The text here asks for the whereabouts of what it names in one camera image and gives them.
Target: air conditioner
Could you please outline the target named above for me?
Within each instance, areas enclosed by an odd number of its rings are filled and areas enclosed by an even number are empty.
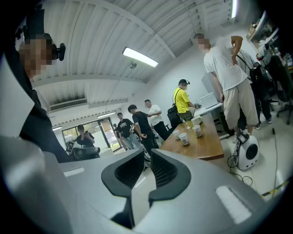
[[[79,106],[79,105],[84,105],[84,104],[87,104],[86,98],[76,99],[76,100],[72,100],[72,101],[65,101],[62,103],[51,105],[50,111],[51,112],[59,111],[59,110],[63,110],[66,108],[73,107],[73,106]]]

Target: desk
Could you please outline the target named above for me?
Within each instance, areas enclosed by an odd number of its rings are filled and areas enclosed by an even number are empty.
[[[212,111],[212,110],[214,110],[214,109],[216,109],[216,108],[218,108],[218,107],[220,107],[222,105],[223,105],[223,103],[219,102],[218,104],[216,104],[214,106],[211,106],[211,107],[209,107],[207,109],[202,106],[201,108],[195,110],[193,116],[204,115],[204,114],[206,114],[206,113],[208,113],[208,112],[210,112],[210,111]]]
[[[188,121],[187,123],[191,127],[190,130],[187,130],[183,123],[179,124],[176,130],[179,130],[180,133],[187,133],[188,145],[183,145],[180,139],[176,140],[175,136],[171,134],[160,149],[203,160],[214,160],[224,157],[223,148],[211,113],[202,117],[201,137],[197,137],[192,130],[192,122]]]

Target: hand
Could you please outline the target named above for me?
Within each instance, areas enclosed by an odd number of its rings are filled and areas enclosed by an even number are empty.
[[[236,57],[233,57],[233,56],[232,56],[232,62],[233,62],[233,66],[234,66],[234,65],[238,65],[238,62],[237,62],[237,60],[236,60]]]
[[[221,103],[224,102],[224,94],[223,94],[223,93],[220,94],[220,102],[221,102]]]

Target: man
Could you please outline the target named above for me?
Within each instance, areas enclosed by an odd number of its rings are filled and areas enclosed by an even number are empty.
[[[220,100],[224,102],[224,114],[230,129],[234,129],[233,143],[237,142],[239,133],[238,119],[242,109],[251,135],[253,126],[258,124],[255,100],[252,89],[247,80],[247,74],[237,65],[238,54],[243,38],[232,36],[216,40],[211,47],[210,40],[204,34],[194,37],[198,48],[206,52],[204,64],[207,72],[211,72],[220,92]]]
[[[156,130],[164,141],[167,140],[169,133],[161,117],[161,108],[158,105],[153,105],[149,99],[145,100],[145,105],[150,109],[147,117],[150,118],[152,128]]]
[[[236,60],[238,62],[239,67],[246,73],[248,82],[250,83],[250,86],[252,88],[254,98],[255,98],[255,107],[256,107],[256,112],[257,112],[257,118],[258,118],[258,125],[254,127],[256,130],[260,130],[260,102],[261,102],[261,108],[262,108],[262,113],[264,114],[266,118],[266,122],[268,124],[271,123],[271,110],[270,110],[270,103],[268,100],[264,100],[264,97],[259,96],[259,92],[257,91],[256,84],[254,84],[251,80],[250,77],[250,70],[254,67],[253,61],[250,57],[250,55],[245,52],[244,50],[240,50]]]
[[[158,149],[159,146],[155,140],[155,134],[152,132],[152,129],[148,124],[147,114],[138,111],[136,105],[130,105],[128,107],[128,112],[132,114],[132,119],[135,128],[142,139],[142,144],[146,148],[147,153],[151,156],[151,149]]]
[[[174,92],[173,100],[176,104],[177,111],[180,117],[183,118],[185,121],[189,121],[193,117],[188,107],[190,106],[195,108],[195,105],[193,105],[189,101],[185,90],[187,90],[187,81],[182,79],[179,81],[178,87]]]
[[[122,140],[122,138],[120,138],[119,131],[118,131],[118,128],[117,128],[117,124],[114,123],[113,126],[114,126],[114,134],[115,134],[117,140],[120,142],[120,144],[122,145],[122,147],[123,147],[124,150],[126,151],[126,150],[127,150],[127,146],[125,145],[125,143],[124,143],[124,141]]]
[[[77,130],[79,132],[79,136],[76,139],[76,142],[80,145],[85,145],[88,147],[95,147],[93,144],[95,143],[95,138],[90,133],[84,132],[84,127],[80,124],[77,126]]]
[[[35,35],[31,40],[25,40],[19,53],[15,50],[13,40],[5,46],[5,55],[10,68],[26,94],[34,101],[34,106],[22,126],[20,137],[36,144],[42,151],[55,155],[59,163],[72,161],[71,157],[59,144],[52,123],[46,111],[41,107],[37,92],[33,90],[31,81],[46,64],[56,59],[56,46],[48,34]]]
[[[130,149],[134,149],[133,144],[140,149],[141,144],[139,144],[135,135],[132,133],[132,129],[134,126],[133,122],[131,122],[129,119],[124,119],[121,112],[118,113],[117,116],[120,120],[117,127],[119,136],[122,138],[122,140],[125,141]]]

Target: ceiling light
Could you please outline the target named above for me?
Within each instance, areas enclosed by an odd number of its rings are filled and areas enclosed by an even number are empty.
[[[98,118],[102,118],[102,117],[105,117],[105,116],[108,116],[108,115],[113,115],[113,114],[115,114],[115,112],[109,113],[109,114],[105,114],[105,115],[100,115],[100,116],[98,116]]]
[[[233,0],[231,18],[234,18],[236,16],[236,10],[237,10],[237,0]]]
[[[123,52],[123,55],[127,56],[127,57],[131,57],[131,58],[135,58],[139,61],[142,61],[148,65],[151,65],[152,67],[156,67],[159,63],[157,63],[155,60],[150,59],[149,57],[147,57],[146,55],[143,55],[133,49],[130,49],[128,47],[125,47]]]
[[[53,131],[58,130],[58,129],[60,129],[60,128],[62,128],[62,127],[53,128]]]

